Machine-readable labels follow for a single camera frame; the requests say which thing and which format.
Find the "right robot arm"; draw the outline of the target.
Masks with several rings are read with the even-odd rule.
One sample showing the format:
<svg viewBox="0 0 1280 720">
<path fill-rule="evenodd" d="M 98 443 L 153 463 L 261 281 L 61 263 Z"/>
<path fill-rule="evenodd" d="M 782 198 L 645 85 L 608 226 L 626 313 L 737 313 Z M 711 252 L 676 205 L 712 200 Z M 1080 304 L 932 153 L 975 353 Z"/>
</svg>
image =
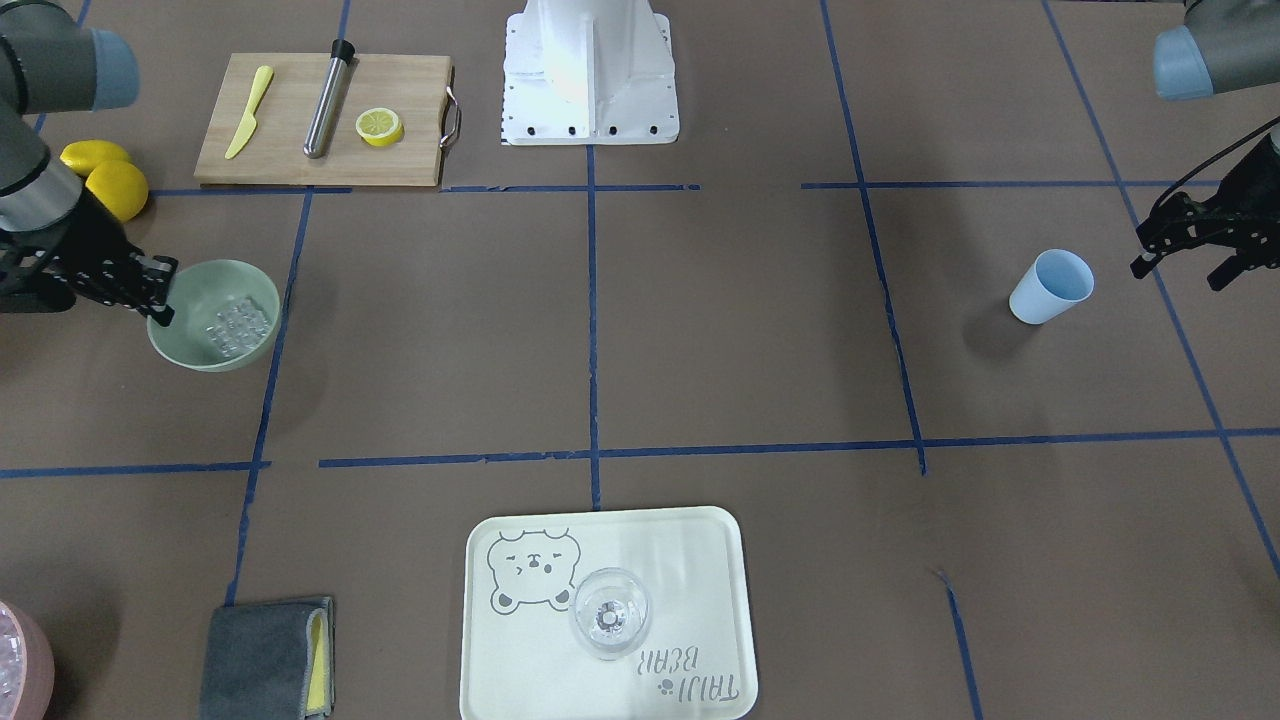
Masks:
<svg viewBox="0 0 1280 720">
<path fill-rule="evenodd" d="M 1 296 L 5 313 L 64 313 L 77 299 L 170 325 L 174 258 L 148 256 L 29 123 L 125 108 L 140 70 L 119 35 L 54 1 L 1 8 Z"/>
</svg>

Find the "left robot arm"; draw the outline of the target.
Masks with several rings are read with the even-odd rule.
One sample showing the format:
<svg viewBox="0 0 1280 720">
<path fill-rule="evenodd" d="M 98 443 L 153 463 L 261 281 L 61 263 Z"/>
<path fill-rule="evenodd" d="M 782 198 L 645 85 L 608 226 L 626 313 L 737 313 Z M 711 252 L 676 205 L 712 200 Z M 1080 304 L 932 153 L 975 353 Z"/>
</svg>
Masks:
<svg viewBox="0 0 1280 720">
<path fill-rule="evenodd" d="M 1279 81 L 1279 5 L 1275 1 L 1187 1 L 1184 19 L 1155 41 L 1157 95 L 1185 101 L 1275 85 Z M 1221 178 L 1216 192 L 1197 201 L 1183 186 L 1248 145 L 1249 151 Z M 1226 288 L 1247 272 L 1279 264 L 1277 120 L 1216 152 L 1171 183 L 1137 227 L 1142 252 L 1132 263 L 1144 279 L 1167 256 L 1206 245 L 1231 255 L 1207 275 L 1211 290 Z"/>
</svg>

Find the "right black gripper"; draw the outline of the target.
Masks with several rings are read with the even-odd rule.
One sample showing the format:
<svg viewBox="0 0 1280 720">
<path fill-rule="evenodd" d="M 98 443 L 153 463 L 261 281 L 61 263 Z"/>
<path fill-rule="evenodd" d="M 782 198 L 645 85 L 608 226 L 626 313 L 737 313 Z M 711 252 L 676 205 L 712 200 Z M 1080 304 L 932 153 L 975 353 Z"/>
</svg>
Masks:
<svg viewBox="0 0 1280 720">
<path fill-rule="evenodd" d="M 168 301 L 180 266 L 169 256 L 138 256 L 137 265 L 140 250 L 93 195 L 82 195 L 67 217 L 31 232 L 29 245 L 45 251 L 40 273 L 29 277 L 38 306 L 72 306 L 78 295 L 122 306 Z M 170 327 L 175 315 L 169 304 L 146 306 L 147 319 L 161 328 Z"/>
</svg>

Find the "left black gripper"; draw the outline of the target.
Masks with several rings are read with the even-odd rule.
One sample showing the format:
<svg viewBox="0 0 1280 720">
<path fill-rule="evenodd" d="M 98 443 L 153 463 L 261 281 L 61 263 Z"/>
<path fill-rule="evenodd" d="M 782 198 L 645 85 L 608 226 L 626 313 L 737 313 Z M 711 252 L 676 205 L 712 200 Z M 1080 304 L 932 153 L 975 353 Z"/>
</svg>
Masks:
<svg viewBox="0 0 1280 720">
<path fill-rule="evenodd" d="M 1210 209 L 1188 193 L 1172 193 L 1155 204 L 1135 228 L 1142 246 L 1130 264 L 1135 279 L 1144 279 L 1166 256 L 1210 242 L 1236 250 L 1207 274 L 1210 288 L 1219 292 L 1262 266 L 1263 256 L 1277 255 L 1279 155 L 1272 131 L 1265 131 L 1225 174 L 1207 204 Z"/>
</svg>

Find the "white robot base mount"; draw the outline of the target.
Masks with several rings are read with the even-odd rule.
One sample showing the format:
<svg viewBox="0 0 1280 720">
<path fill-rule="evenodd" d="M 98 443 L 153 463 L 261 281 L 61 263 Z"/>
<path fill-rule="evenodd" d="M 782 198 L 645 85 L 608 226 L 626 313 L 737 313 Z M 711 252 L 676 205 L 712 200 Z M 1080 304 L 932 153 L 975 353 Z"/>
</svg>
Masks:
<svg viewBox="0 0 1280 720">
<path fill-rule="evenodd" d="M 504 41 L 503 145 L 678 140 L 671 23 L 650 3 L 527 1 Z"/>
</svg>

